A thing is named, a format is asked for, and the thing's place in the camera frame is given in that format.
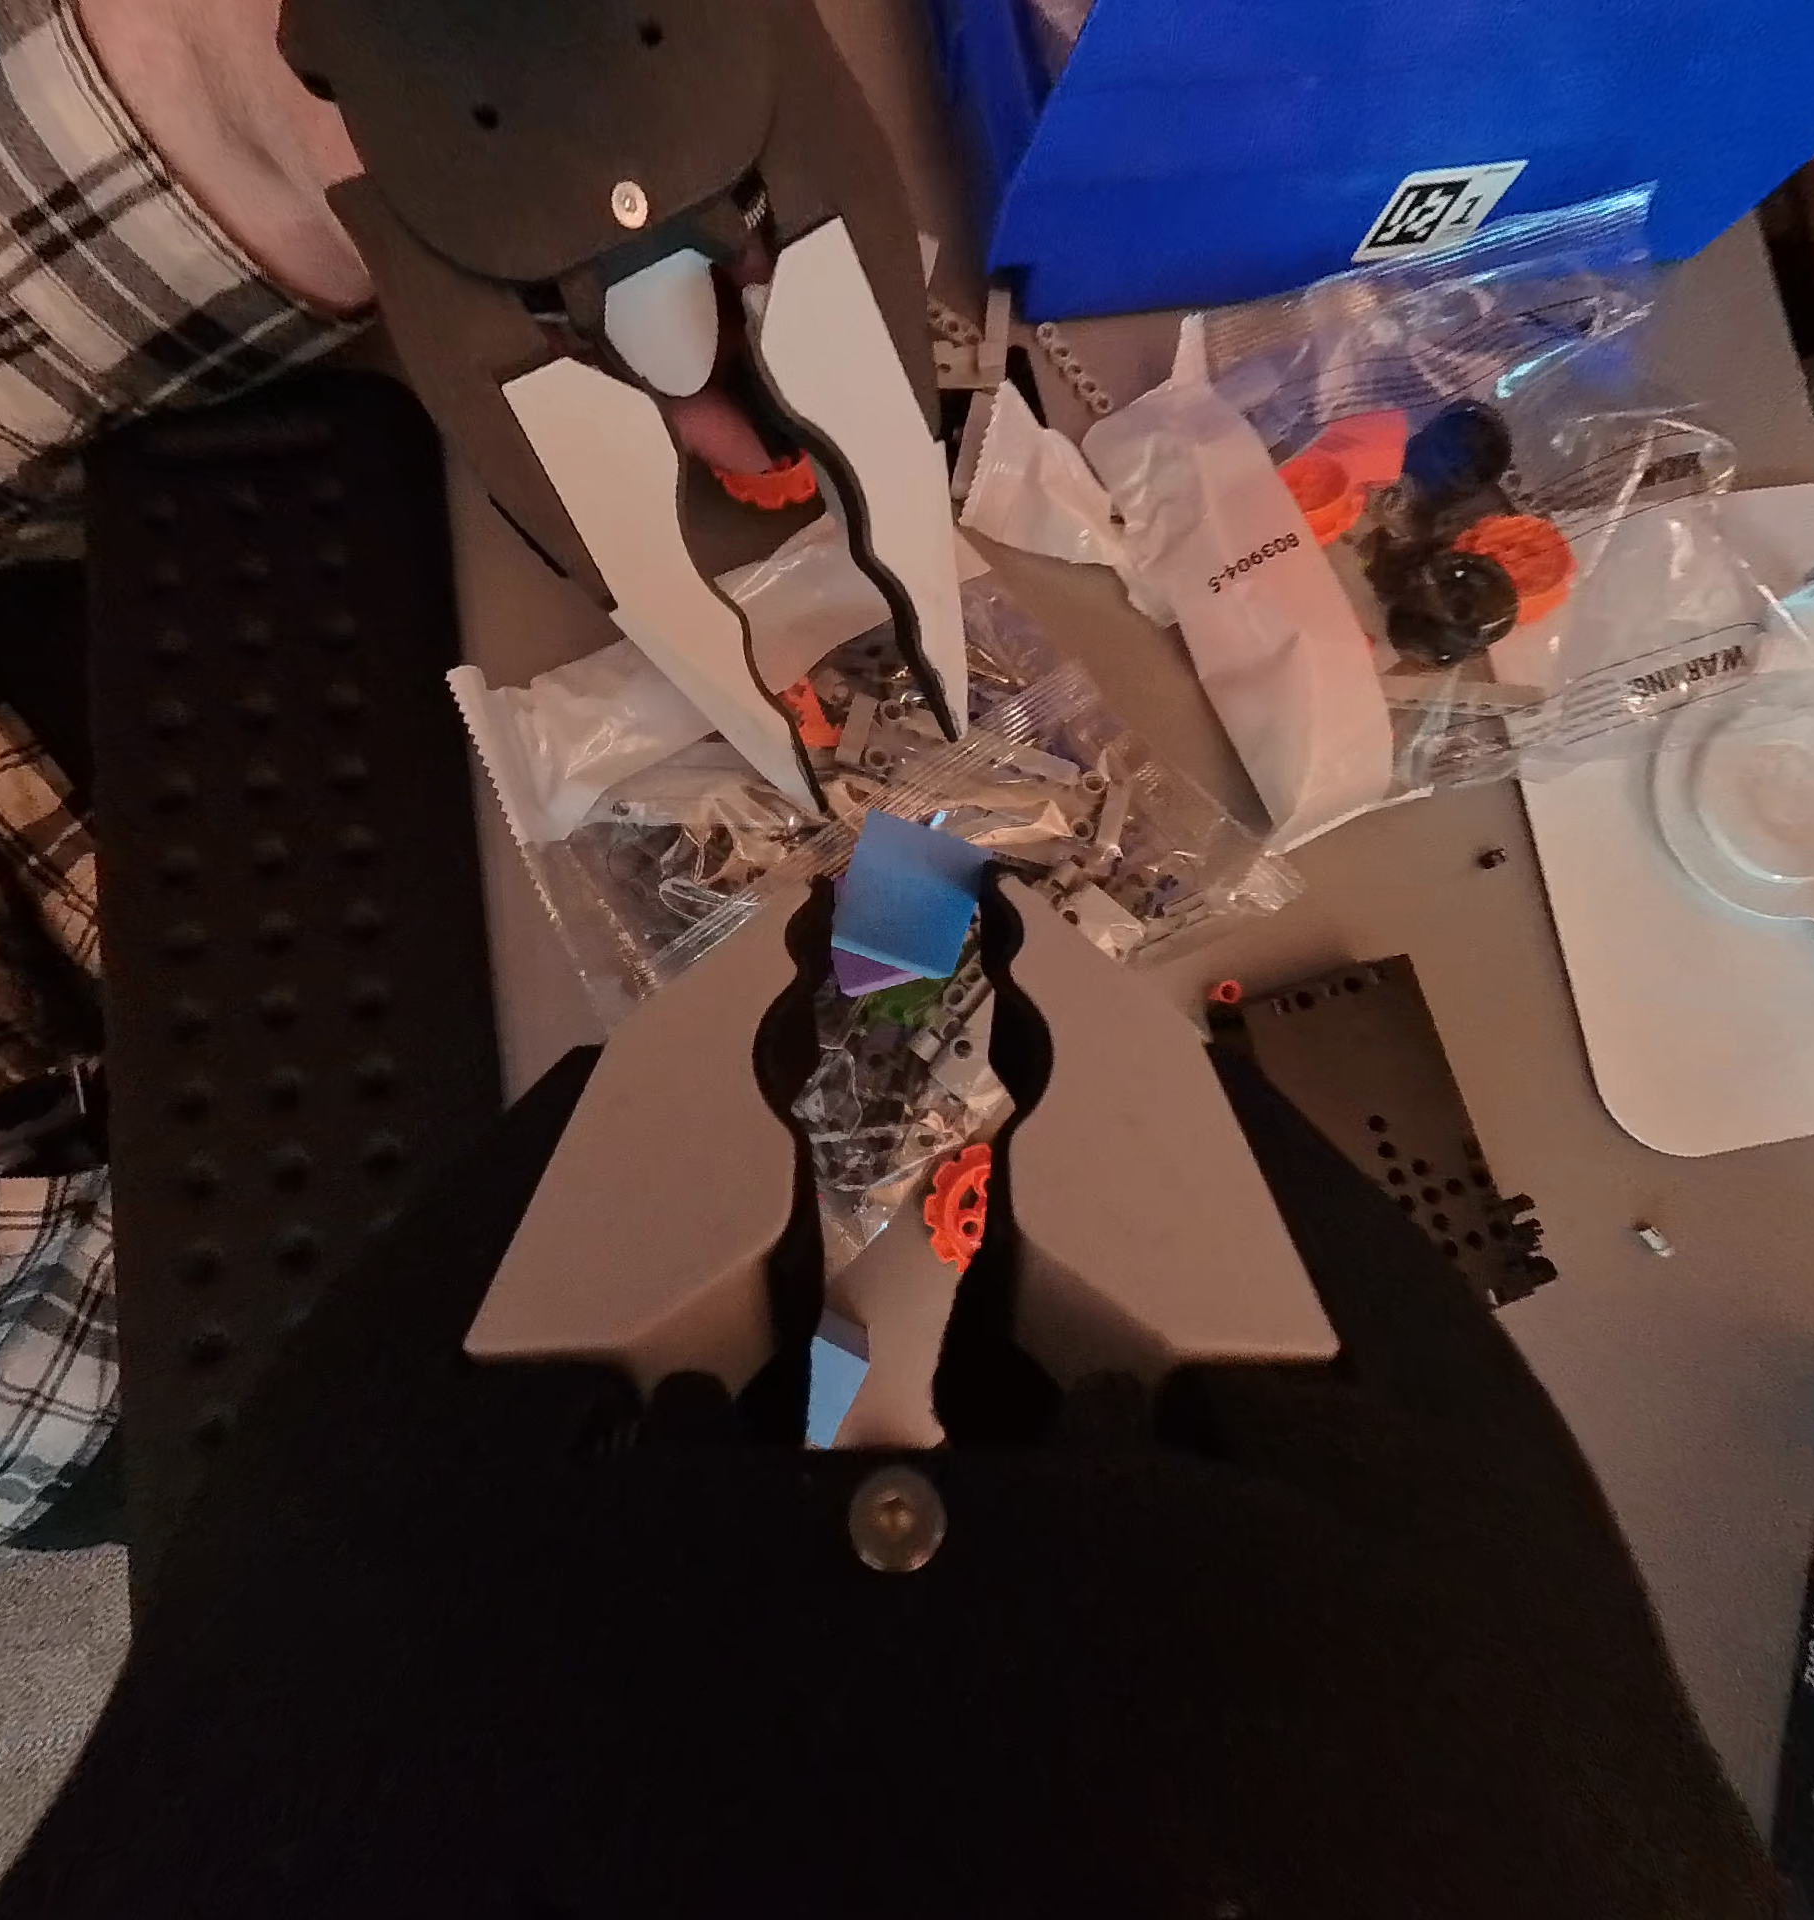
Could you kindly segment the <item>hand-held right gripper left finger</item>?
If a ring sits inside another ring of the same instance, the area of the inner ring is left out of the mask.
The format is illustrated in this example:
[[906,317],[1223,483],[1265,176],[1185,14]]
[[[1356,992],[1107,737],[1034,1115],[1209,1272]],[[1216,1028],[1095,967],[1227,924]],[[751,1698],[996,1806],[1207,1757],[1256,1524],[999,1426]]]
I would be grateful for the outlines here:
[[467,1334],[478,1361],[588,1361],[745,1389],[823,1305],[813,1149],[833,898],[778,894],[615,1028]]

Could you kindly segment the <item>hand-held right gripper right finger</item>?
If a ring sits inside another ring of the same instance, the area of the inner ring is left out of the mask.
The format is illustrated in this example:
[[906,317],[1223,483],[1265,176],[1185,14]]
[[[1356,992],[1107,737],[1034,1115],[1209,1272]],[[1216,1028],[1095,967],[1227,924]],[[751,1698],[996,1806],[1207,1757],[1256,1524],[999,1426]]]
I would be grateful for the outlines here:
[[954,1410],[1084,1382],[1320,1366],[1339,1335],[1196,1022],[1029,887],[988,887],[992,1069],[1014,1112],[954,1298]]

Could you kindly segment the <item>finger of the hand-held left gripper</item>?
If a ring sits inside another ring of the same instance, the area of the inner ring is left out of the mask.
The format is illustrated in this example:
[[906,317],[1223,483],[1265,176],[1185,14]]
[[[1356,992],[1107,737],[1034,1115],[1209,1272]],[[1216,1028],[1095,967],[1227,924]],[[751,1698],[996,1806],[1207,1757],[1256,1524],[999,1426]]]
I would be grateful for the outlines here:
[[823,810],[799,725],[758,673],[747,616],[688,551],[684,461],[654,398],[565,358],[507,382],[505,401],[623,636],[762,776]]
[[776,254],[765,385],[813,464],[895,647],[948,737],[968,733],[968,645],[943,448],[846,221]]

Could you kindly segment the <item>light blue foam cube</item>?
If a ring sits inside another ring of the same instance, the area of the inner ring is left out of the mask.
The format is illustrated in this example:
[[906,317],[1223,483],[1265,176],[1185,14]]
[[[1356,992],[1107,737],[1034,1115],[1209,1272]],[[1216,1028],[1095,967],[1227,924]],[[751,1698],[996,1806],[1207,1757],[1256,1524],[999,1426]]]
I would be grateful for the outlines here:
[[951,977],[988,866],[988,851],[940,826],[872,809],[836,889],[831,946]]

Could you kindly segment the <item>white label wheels bag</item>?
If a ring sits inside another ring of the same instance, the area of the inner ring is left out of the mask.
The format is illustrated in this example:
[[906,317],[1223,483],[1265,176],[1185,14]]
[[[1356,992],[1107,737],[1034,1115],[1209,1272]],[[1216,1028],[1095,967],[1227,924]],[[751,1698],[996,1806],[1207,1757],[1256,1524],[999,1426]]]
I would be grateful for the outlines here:
[[1181,637],[1275,851],[1495,784],[1414,787],[1397,714],[1557,693],[1716,593],[1698,516],[1737,456],[1656,382],[1650,200],[1194,312],[1168,376],[1078,442],[1003,382],[964,529],[1108,568]]

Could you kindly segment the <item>person's left forearm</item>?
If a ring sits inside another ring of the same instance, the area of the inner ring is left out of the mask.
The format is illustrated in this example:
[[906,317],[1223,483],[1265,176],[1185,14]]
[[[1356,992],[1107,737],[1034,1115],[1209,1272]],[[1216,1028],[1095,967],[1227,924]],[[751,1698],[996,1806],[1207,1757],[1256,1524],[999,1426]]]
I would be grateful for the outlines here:
[[281,5],[0,3],[0,542],[106,430],[342,347],[373,284],[353,167]]

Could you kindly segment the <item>grey desk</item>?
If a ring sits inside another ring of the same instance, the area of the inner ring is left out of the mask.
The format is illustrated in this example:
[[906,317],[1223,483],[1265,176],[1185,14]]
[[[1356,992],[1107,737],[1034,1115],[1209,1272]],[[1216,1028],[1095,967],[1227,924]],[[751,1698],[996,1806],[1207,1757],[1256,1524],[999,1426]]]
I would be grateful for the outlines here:
[[[1732,442],[1743,478],[1814,483],[1814,412],[1763,231],[1740,221],[1665,279],[1656,382]],[[467,658],[523,683],[612,642],[448,458]],[[1162,759],[1232,807],[1252,790],[1181,637],[1113,574],[983,543],[1001,588],[1087,662]],[[498,804],[481,796],[489,962],[509,1096],[602,1028]],[[1511,858],[1478,872],[1480,849]],[[1287,984],[1409,954],[1504,1187],[1534,1198],[1560,1278],[1502,1316],[1625,1526],[1720,1759],[1767,1831],[1814,1528],[1814,1138],[1666,1158],[1601,1104],[1518,790],[1482,786],[1353,821],[1295,857],[1305,894],[1156,970],[1194,1014],[1219,977]],[[1675,1243],[1654,1258],[1652,1220]],[[881,1342],[846,1437],[923,1436],[954,1272],[897,1222],[833,1282]]]

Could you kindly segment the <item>grey perforated beam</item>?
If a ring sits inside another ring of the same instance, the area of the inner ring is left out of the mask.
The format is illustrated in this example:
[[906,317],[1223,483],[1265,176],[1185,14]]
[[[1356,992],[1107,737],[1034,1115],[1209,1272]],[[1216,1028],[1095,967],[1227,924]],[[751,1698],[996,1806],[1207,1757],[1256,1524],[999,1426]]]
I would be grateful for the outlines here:
[[993,287],[977,321],[936,293],[926,295],[926,324],[934,349],[940,395],[993,395],[1010,381],[1014,306],[1007,288]]

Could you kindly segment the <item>orange plastic gear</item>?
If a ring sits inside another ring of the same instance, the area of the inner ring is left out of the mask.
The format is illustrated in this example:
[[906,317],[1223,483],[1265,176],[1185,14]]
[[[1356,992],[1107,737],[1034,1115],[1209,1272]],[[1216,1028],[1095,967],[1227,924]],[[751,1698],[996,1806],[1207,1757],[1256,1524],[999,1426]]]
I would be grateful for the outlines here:
[[993,1149],[977,1141],[934,1169],[923,1199],[923,1220],[934,1256],[965,1272],[987,1230]]

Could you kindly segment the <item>clear bag of grey beams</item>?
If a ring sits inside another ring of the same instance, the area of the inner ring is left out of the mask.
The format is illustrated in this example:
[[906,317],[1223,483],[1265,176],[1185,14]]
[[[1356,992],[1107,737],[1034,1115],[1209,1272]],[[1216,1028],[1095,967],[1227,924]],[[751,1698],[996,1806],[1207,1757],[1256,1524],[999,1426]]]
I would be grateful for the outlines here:
[[1123,720],[1087,665],[993,582],[964,588],[968,733],[946,737],[884,633],[813,675],[828,793],[940,829],[1032,884],[1113,958],[1282,914],[1305,882]]

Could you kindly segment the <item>black studded baseplate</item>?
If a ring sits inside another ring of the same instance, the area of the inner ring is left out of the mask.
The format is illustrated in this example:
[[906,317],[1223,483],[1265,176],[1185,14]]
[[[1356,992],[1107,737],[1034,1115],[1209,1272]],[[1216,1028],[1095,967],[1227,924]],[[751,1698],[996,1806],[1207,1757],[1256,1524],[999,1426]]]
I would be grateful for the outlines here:
[[260,1375],[503,1108],[442,444],[306,369],[92,448],[130,1580]]

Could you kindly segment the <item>blue plastic bin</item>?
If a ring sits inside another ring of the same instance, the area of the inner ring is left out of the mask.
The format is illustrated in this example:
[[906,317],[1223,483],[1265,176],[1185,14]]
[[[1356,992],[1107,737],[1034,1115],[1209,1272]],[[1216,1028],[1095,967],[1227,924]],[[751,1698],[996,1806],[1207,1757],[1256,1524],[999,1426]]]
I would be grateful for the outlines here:
[[1263,302],[1652,193],[1657,264],[1814,160],[1814,3],[929,5],[992,279],[1030,324]]

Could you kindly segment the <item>white book stand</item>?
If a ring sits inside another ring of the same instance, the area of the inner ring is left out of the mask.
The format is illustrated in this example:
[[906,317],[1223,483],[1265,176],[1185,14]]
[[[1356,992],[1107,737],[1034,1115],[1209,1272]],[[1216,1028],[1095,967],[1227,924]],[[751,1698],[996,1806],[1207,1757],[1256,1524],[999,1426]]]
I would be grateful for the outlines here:
[[[1759,618],[1814,571],[1814,485],[1699,505],[1716,590],[1657,647]],[[1521,784],[1595,1089],[1646,1148],[1707,1158],[1814,1137],[1814,930],[1736,915],[1652,826],[1637,766]]]

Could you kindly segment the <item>clear empty plastic bag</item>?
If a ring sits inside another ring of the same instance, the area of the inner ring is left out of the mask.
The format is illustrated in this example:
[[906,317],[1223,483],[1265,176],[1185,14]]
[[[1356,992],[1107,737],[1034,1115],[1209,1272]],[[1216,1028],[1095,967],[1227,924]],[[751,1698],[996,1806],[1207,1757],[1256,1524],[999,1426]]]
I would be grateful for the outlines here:
[[1557,693],[1471,683],[1397,714],[1414,787],[1637,766],[1678,872],[1740,918],[1814,930],[1814,571],[1759,618]]

